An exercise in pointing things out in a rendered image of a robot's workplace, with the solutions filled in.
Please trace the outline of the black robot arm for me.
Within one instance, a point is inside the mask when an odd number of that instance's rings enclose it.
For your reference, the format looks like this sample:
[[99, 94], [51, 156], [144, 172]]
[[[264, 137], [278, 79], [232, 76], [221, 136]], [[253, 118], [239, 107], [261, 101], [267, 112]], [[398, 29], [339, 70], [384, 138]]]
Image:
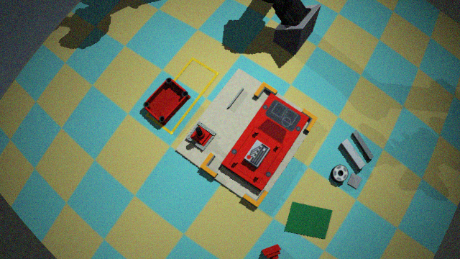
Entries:
[[311, 8], [305, 8], [301, 0], [262, 0], [274, 3], [275, 10], [281, 25], [298, 25], [311, 12]]

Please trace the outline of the green flat rectangular mat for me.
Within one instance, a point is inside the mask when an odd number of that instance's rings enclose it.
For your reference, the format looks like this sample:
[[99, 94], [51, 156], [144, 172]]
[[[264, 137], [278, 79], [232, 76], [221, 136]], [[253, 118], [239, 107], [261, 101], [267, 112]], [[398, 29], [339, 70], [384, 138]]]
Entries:
[[284, 231], [325, 239], [332, 211], [292, 202]]

